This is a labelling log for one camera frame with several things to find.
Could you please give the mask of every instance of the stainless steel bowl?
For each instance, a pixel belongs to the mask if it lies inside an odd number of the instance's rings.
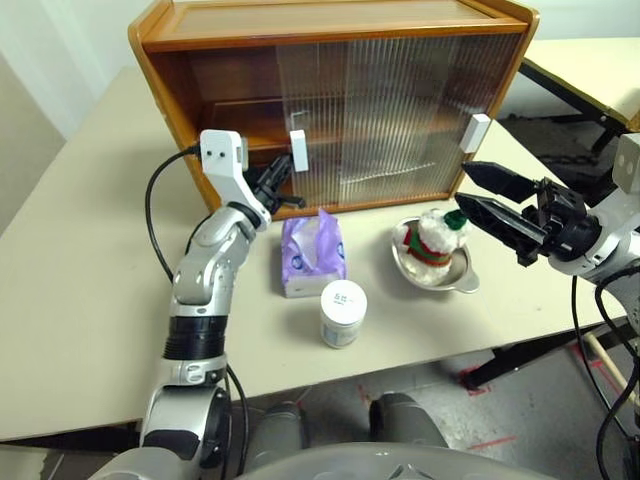
[[[397,227],[406,225],[413,227],[419,220],[419,217],[405,218]],[[435,285],[426,285],[419,281],[411,272],[409,272],[400,259],[400,255],[404,255],[398,251],[393,238],[391,239],[391,251],[393,259],[402,273],[402,276],[409,280],[418,288],[430,290],[434,292],[444,292],[447,290],[457,290],[462,293],[474,293],[480,288],[480,279],[471,266],[471,255],[467,247],[458,248],[451,254],[451,268],[447,275]]]

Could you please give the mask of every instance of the white wall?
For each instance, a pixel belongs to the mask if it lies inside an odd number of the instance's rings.
[[[640,36],[639,0],[521,1],[540,11],[538,39]],[[3,1],[0,52],[65,137],[76,130],[120,68],[135,64],[126,27],[150,2]],[[554,113],[562,108],[539,87],[518,78],[503,113]]]

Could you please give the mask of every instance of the white bottle cap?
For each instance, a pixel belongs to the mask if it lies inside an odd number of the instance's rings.
[[[332,347],[344,347],[358,336],[367,312],[367,296],[357,283],[336,280],[320,297],[322,338]]]

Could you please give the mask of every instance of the plush snowman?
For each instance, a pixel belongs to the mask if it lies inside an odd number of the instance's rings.
[[[465,244],[471,228],[460,210],[445,213],[434,208],[412,228],[396,227],[393,241],[404,267],[419,282],[435,285],[449,272],[451,253]]]

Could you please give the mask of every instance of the wooden cabinet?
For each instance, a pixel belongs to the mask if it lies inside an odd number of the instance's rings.
[[[129,39],[181,148],[236,130],[263,165],[305,131],[286,188],[309,207],[283,218],[449,197],[471,115],[497,113],[537,23],[504,0],[159,0]]]

